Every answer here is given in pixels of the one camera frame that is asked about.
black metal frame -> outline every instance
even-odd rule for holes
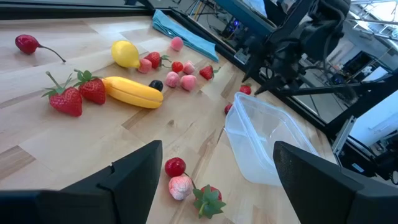
[[[0,19],[63,19],[63,18],[82,18],[82,17],[120,17],[120,16],[151,16],[154,13],[153,6],[146,0],[140,0],[147,7],[139,6],[90,6],[84,4],[52,4],[47,2],[7,2],[0,1]],[[251,12],[248,8],[243,7],[240,1],[230,1],[230,0],[217,0],[217,3],[221,7],[224,7],[227,11],[232,10],[234,16],[238,20],[243,22],[248,27],[252,28],[253,31],[256,30],[260,37],[264,40],[267,38],[272,39],[275,35],[268,36],[275,29],[263,21],[260,17],[256,16],[255,13]],[[309,7],[308,4],[302,6],[305,10]],[[250,77],[256,82],[263,85],[265,79],[258,72],[257,67],[259,63],[262,63],[261,58],[253,57],[248,65],[243,65],[237,59],[234,58],[235,52],[233,52],[223,41],[215,38],[202,26],[198,25],[193,19],[188,17],[183,12],[176,11],[175,9],[161,9],[166,15],[175,19],[186,29],[193,32],[194,34],[216,44],[216,51],[219,52],[223,57],[229,60],[232,64],[237,66],[244,72],[252,71]],[[294,17],[301,15],[302,12],[294,14]],[[289,22],[290,28],[293,30],[298,22]],[[357,86],[355,88],[367,88],[372,89],[371,94],[368,91],[364,91],[365,94],[361,97],[353,106],[349,107],[345,112],[340,114],[336,119],[330,123],[324,122],[321,118],[310,111],[306,106],[301,104],[296,100],[289,92],[285,90],[271,90],[271,93],[275,95],[278,99],[284,102],[287,106],[291,107],[300,116],[306,119],[309,123],[313,124],[314,127],[325,133],[330,141],[334,141],[336,134],[340,131],[344,122],[349,119],[352,115],[359,117],[367,110],[370,110],[373,106],[381,102],[384,98],[392,94],[397,90],[398,83],[397,75],[393,75],[391,81],[383,83],[383,88],[375,88],[373,84],[363,86]],[[329,92],[329,90],[317,89],[317,91],[323,91],[324,93]],[[301,90],[293,95],[301,95],[304,93],[312,93],[311,90]],[[352,149],[354,151],[360,151],[358,147],[350,142],[347,142],[343,148]]]

plastic container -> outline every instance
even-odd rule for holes
[[[225,130],[239,169],[250,182],[282,185],[272,159],[276,141],[287,142],[318,156],[290,115],[243,93],[235,94]]]

blue cloth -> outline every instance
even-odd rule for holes
[[[155,11],[152,20],[152,25],[155,29],[161,31],[163,34],[171,38],[181,37],[184,45],[218,62],[215,49],[216,45],[214,43],[192,34],[190,31],[186,30],[186,28],[173,22],[160,10]]]

wooden table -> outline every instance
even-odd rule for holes
[[[56,50],[38,49],[22,54],[14,44],[19,34],[30,34]],[[243,72],[219,55],[214,63],[185,47],[169,49],[170,39],[151,28],[150,17],[0,21],[0,189],[62,189],[110,165],[111,162],[161,139],[164,162],[181,157],[197,186],[214,185],[223,194],[224,214],[197,219],[191,195],[183,202],[170,196],[164,172],[148,223],[298,223],[280,187],[252,184],[241,175],[223,131],[224,107],[233,101]],[[143,84],[164,81],[168,68],[137,73],[117,66],[110,54],[115,40],[127,39],[142,56],[158,51],[171,60],[191,60],[196,68],[221,67],[212,81],[199,76],[190,93],[165,87],[164,103],[157,110],[124,104],[111,97],[103,106],[83,102],[83,115],[72,118],[56,112],[43,87],[54,84],[50,71],[64,82],[74,68],[94,75],[121,76]],[[249,81],[253,89],[258,84]],[[260,99],[290,113],[319,154],[334,161],[326,137],[270,93]]]

